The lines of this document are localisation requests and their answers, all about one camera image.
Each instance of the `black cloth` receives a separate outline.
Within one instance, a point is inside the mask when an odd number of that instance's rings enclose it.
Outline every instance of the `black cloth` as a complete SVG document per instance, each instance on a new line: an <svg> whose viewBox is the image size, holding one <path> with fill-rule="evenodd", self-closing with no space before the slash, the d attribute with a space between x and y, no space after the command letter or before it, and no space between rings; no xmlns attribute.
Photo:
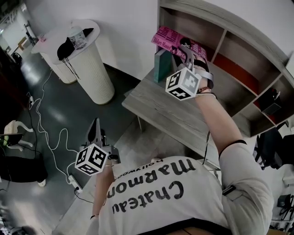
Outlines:
<svg viewBox="0 0 294 235"><path fill-rule="evenodd" d="M42 182L47 178L48 173L42 158L0 156L0 176L2 179L18 183Z"/></svg>
<svg viewBox="0 0 294 235"><path fill-rule="evenodd" d="M83 33L85 37L87 37L94 28L85 28L83 30ZM60 61L62 61L64 58L69 57L74 51L74 45L70 41L69 37L66 38L65 43L61 44L60 47L57 50L57 56Z"/></svg>

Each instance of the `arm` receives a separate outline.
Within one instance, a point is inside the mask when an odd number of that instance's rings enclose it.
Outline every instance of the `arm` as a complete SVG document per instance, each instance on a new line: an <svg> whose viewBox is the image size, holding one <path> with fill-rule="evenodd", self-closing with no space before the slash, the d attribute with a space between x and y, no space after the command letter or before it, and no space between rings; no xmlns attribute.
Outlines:
<svg viewBox="0 0 294 235"><path fill-rule="evenodd" d="M199 88L206 87L200 81ZM273 197L265 175L247 146L241 143L241 133L221 104L212 95L195 98L211 132L218 152L222 152L220 168L222 185L236 189L223 196L222 204L231 231L235 234L266 234L271 222Z"/></svg>
<svg viewBox="0 0 294 235"><path fill-rule="evenodd" d="M197 56L197 59L204 62L204 60L199 56ZM202 78L199 88L206 86L207 79ZM196 97L195 101L204 116L205 122L208 125L211 136L219 153L221 153L234 141L243 139L233 119L212 95Z"/></svg>
<svg viewBox="0 0 294 235"><path fill-rule="evenodd" d="M106 162L106 165L111 165L111 160ZM93 205L93 215L98 215L107 196L109 186L114 181L112 167L105 167L103 171L96 175L96 189Z"/></svg>

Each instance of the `hand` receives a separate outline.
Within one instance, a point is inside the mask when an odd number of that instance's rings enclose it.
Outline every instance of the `hand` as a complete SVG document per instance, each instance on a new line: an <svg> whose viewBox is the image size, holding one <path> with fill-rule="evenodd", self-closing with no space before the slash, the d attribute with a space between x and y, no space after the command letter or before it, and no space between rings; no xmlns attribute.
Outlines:
<svg viewBox="0 0 294 235"><path fill-rule="evenodd" d="M197 60L203 61L205 63L205 60L201 56L195 56L195 57ZM201 66L194 65L194 68L202 69L205 71L205 69L202 68ZM206 86L207 86L207 78L202 77L202 79L200 80L199 89Z"/></svg>

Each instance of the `electrical outlet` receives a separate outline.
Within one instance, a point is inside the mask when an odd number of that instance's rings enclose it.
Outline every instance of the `electrical outlet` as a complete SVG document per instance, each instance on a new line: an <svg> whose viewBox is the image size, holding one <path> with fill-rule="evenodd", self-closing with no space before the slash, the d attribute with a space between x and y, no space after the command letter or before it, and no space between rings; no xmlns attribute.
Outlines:
<svg viewBox="0 0 294 235"><path fill-rule="evenodd" d="M73 185L74 188L79 188L79 189L77 190L78 193L83 192L82 187L78 184L78 182L76 181L76 179L74 178L73 175L70 175L68 179L69 179L69 181L70 181L70 184Z"/></svg>

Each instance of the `white wall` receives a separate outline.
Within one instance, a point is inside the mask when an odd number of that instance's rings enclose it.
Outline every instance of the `white wall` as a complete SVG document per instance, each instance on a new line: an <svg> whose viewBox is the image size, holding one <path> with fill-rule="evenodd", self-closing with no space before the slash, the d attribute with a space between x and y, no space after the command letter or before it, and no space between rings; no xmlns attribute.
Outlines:
<svg viewBox="0 0 294 235"><path fill-rule="evenodd" d="M6 40L2 37L2 35L0 35L0 46L3 50L6 50L6 48L8 47L8 43L6 42Z"/></svg>
<svg viewBox="0 0 294 235"><path fill-rule="evenodd" d="M92 19L101 28L104 63L138 79L154 67L158 0L26 0L36 35L72 19Z"/></svg>
<svg viewBox="0 0 294 235"><path fill-rule="evenodd" d="M292 0L205 0L249 22L270 38L287 56L294 51Z"/></svg>
<svg viewBox="0 0 294 235"><path fill-rule="evenodd" d="M18 11L17 11L17 17L16 17L15 20L18 22L18 24L20 25L20 28L22 29L22 31L24 33L26 33L26 31L28 30L29 34L32 37L35 37L35 34L31 30L31 27L28 26L27 27L27 30L26 30L26 27L24 26L24 25L27 25L28 24L28 20L30 20L30 15L29 15L29 13L28 13L27 10L22 11L21 7L19 7L18 8Z"/></svg>
<svg viewBox="0 0 294 235"><path fill-rule="evenodd" d="M17 20L4 29L2 33L3 38L6 40L11 50L18 47L18 43L26 36L23 28L20 27Z"/></svg>

